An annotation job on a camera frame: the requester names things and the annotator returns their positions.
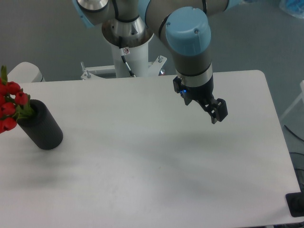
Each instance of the white plastic object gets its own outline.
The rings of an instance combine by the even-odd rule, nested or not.
[[[8,74],[8,79],[16,83],[45,82],[39,68],[28,62],[19,63]]]
[[[304,103],[304,81],[300,83],[301,87],[301,94],[289,105],[289,107],[283,112],[283,114],[280,116],[279,120],[280,122],[285,119],[285,117],[290,113],[290,111],[302,100]]]
[[[125,59],[130,66],[130,69],[136,75],[136,77],[147,77],[148,74],[148,54],[149,54],[149,42],[152,37],[144,44],[138,47],[129,47],[130,54],[125,55]],[[130,77],[130,73],[126,64],[121,57],[121,51],[118,46],[109,43],[112,50],[112,56],[115,66],[116,77]]]

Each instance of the white table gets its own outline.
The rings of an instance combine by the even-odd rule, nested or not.
[[[214,74],[228,117],[184,105],[172,76],[22,84],[64,132],[0,136],[1,228],[237,228],[301,222],[299,186],[265,76]]]

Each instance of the black vase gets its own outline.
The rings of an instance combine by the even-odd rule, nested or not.
[[[29,119],[18,120],[18,125],[39,148],[54,149],[63,139],[60,127],[43,102],[30,100],[30,106],[36,115]]]

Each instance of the light blue robot joint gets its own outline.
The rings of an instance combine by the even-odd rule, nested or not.
[[[144,23],[146,23],[146,11],[148,9],[149,3],[150,0],[138,1],[138,13]]]
[[[198,8],[184,7],[174,11],[165,26],[168,44],[181,55],[199,55],[210,45],[208,18]]]
[[[77,0],[72,0],[72,3],[77,11],[77,13],[79,14],[82,22],[85,24],[85,26],[87,28],[92,28],[94,27],[94,25],[89,21],[89,19],[85,16],[85,14],[83,13],[83,11],[80,9]]]

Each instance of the gray floor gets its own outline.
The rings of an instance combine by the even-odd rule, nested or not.
[[[300,94],[304,80],[304,19],[285,14],[278,4],[242,4],[210,17],[209,23],[214,71],[263,71],[281,115]],[[38,66],[47,81],[78,80],[81,61],[87,67],[111,65],[109,53],[101,27],[86,29],[70,0],[0,1],[0,63],[9,71],[27,61]],[[169,58],[166,73],[174,74],[170,53],[154,38],[149,60],[158,55]],[[284,123],[304,138],[303,114],[304,105],[298,105]],[[303,152],[302,142],[284,134],[290,151]]]

